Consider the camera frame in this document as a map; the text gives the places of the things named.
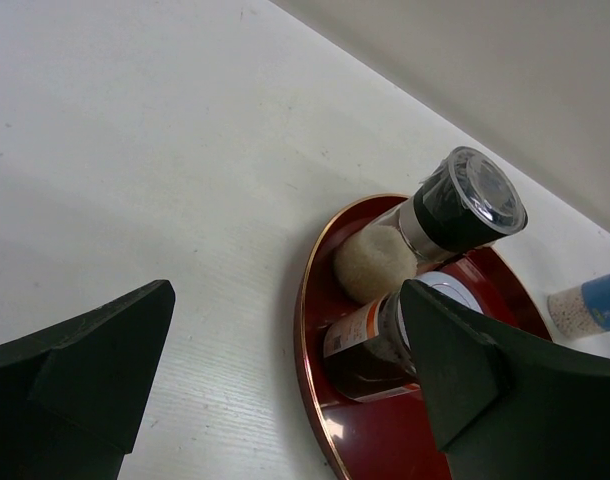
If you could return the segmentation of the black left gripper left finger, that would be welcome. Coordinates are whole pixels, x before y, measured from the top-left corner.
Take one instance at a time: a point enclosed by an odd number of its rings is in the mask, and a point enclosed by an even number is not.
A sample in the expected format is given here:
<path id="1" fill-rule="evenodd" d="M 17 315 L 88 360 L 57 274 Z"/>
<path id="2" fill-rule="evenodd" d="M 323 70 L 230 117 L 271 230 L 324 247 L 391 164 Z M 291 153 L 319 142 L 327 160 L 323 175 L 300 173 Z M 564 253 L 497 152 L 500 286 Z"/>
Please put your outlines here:
<path id="1" fill-rule="evenodd" d="M 171 324 L 155 280 L 0 345 L 0 479 L 115 479 L 134 448 Z"/>

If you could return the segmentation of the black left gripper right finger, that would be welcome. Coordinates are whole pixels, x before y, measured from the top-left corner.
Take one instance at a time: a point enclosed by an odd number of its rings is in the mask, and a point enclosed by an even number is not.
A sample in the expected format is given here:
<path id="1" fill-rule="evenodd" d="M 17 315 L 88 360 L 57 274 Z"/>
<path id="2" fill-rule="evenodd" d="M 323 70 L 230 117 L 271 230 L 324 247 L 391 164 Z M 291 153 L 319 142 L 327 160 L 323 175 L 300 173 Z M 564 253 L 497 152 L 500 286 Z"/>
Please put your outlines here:
<path id="1" fill-rule="evenodd" d="M 400 304 L 455 479 L 610 479 L 610 359 L 543 340 L 416 280 Z"/>

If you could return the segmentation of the blue-labelled silver-capped shaker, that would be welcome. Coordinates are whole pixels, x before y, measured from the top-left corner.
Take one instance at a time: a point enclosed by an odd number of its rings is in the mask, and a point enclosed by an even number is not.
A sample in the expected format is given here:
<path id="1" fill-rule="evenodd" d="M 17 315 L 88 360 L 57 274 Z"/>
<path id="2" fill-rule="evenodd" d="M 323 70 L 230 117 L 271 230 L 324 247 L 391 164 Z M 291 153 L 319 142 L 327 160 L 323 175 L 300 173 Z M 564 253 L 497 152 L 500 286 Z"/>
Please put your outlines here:
<path id="1" fill-rule="evenodd" d="M 549 295 L 547 308 L 570 340 L 610 332 L 610 274 Z"/>

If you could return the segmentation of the jar with white lid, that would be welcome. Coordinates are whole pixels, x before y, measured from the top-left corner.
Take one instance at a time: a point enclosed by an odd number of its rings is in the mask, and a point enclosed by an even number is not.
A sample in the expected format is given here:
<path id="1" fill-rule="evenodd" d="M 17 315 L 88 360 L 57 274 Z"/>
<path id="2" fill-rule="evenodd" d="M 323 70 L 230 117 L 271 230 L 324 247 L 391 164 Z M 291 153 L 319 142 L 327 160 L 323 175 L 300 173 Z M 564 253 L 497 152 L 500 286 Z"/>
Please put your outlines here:
<path id="1" fill-rule="evenodd" d="M 358 403 L 422 397 L 421 354 L 434 343 L 428 335 L 429 324 L 436 319 L 424 297 L 427 293 L 458 311 L 485 312 L 473 290 L 452 274 L 434 271 L 404 280 L 326 331 L 325 374 L 340 394 Z"/>

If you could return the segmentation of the glass grinder with black top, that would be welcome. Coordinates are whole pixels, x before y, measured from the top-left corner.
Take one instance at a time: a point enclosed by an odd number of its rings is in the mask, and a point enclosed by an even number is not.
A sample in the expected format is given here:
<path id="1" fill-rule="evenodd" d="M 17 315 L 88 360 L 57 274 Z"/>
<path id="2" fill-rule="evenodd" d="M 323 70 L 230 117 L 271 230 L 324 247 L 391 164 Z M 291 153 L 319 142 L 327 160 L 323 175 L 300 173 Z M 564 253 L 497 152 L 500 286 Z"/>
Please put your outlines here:
<path id="1" fill-rule="evenodd" d="M 527 210 L 500 167 L 476 149 L 457 147 L 411 198 L 335 249 L 334 274 L 346 294 L 365 305 L 422 269 L 515 235 L 527 223 Z"/>

